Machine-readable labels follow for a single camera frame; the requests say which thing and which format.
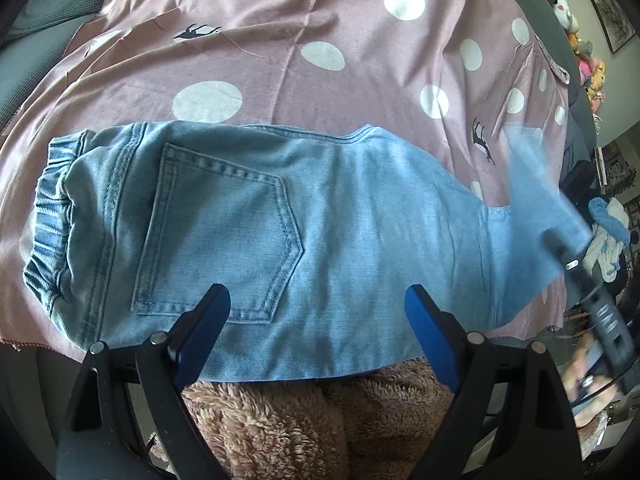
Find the blue towel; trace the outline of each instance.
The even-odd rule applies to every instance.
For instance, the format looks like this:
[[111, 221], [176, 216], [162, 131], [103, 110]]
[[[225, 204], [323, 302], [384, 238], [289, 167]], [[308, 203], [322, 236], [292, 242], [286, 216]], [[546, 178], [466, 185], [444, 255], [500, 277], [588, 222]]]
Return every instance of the blue towel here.
[[607, 202], [601, 197], [592, 198], [589, 200], [589, 213], [596, 224], [601, 225], [602, 228], [613, 236], [617, 241], [622, 242], [624, 246], [628, 246], [631, 242], [631, 232], [629, 229], [622, 225], [622, 222], [617, 218], [613, 218], [607, 212]]

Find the jeans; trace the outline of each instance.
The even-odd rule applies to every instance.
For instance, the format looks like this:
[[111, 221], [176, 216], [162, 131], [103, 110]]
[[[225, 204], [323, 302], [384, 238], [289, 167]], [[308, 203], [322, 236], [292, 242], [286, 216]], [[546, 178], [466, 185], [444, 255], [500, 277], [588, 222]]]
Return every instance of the jeans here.
[[136, 123], [54, 139], [24, 280], [71, 341], [138, 344], [212, 283], [231, 314], [202, 378], [293, 380], [421, 355], [421, 283], [467, 330], [501, 326], [561, 271], [542, 247], [589, 232], [518, 128], [511, 206], [490, 208], [382, 128]]

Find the fluffy brown fabric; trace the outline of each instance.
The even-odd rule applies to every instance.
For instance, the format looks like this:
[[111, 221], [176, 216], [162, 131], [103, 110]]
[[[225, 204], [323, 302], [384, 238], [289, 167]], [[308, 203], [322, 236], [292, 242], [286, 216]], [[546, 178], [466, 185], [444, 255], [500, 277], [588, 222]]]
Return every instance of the fluffy brown fabric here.
[[[182, 396], [216, 458], [241, 480], [404, 480], [452, 400], [425, 359], [332, 380], [197, 382]], [[602, 423], [594, 422], [581, 440]], [[159, 444], [153, 453], [165, 458]]]
[[580, 438], [580, 451], [582, 452], [582, 459], [587, 458], [591, 451], [598, 445], [600, 435], [607, 429], [609, 423], [609, 415], [606, 411], [598, 413], [593, 420], [578, 430], [578, 437]]

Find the stuffed animal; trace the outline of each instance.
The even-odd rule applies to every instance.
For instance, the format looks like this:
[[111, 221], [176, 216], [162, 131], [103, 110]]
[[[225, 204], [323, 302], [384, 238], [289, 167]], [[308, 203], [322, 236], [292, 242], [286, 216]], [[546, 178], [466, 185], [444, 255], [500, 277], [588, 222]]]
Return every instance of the stuffed animal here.
[[587, 63], [591, 63], [593, 54], [593, 43], [591, 41], [578, 40], [578, 47], [574, 48], [575, 54]]
[[593, 75], [591, 75], [591, 82], [589, 87], [587, 88], [587, 95], [589, 97], [589, 108], [591, 108], [591, 113], [596, 113], [600, 105], [606, 99], [606, 95], [602, 87], [605, 83], [605, 75], [604, 72], [606, 67], [603, 61], [599, 61], [597, 67], [593, 70]]
[[604, 99], [606, 99], [607, 96], [604, 93], [604, 90], [598, 90], [595, 94], [593, 94], [593, 97], [589, 98], [589, 108], [591, 109], [591, 113], [595, 114], [598, 111], [598, 108], [600, 108], [600, 105], [604, 102]]
[[593, 75], [591, 75], [591, 84], [589, 85], [589, 89], [597, 92], [604, 86], [605, 76], [604, 71], [606, 67], [604, 65], [604, 61], [600, 61], [597, 65], [597, 68], [593, 71]]
[[580, 38], [575, 32], [568, 32], [566, 34], [566, 38], [569, 40], [569, 45], [571, 45], [571, 50], [574, 51], [575, 55], [578, 55], [578, 47], [580, 46]]
[[599, 61], [594, 57], [591, 58], [591, 62], [587, 61], [586, 59], [578, 60], [578, 68], [580, 69], [580, 86], [584, 86], [587, 81], [591, 83], [591, 76], [598, 66], [595, 63], [599, 63]]
[[567, 0], [556, 0], [553, 8], [560, 25], [562, 25], [565, 31], [576, 33], [580, 30], [578, 20], [572, 14]]

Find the elastic waistband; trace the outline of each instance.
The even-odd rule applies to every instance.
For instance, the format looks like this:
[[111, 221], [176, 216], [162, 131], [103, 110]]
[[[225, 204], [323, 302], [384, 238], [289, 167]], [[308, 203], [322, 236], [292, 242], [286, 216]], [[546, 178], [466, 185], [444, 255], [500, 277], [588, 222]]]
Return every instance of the elastic waistband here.
[[48, 316], [54, 300], [60, 296], [60, 274], [67, 267], [71, 200], [65, 191], [65, 178], [71, 164], [82, 153], [85, 135], [80, 132], [49, 143], [47, 166], [36, 188], [33, 249], [23, 278]]

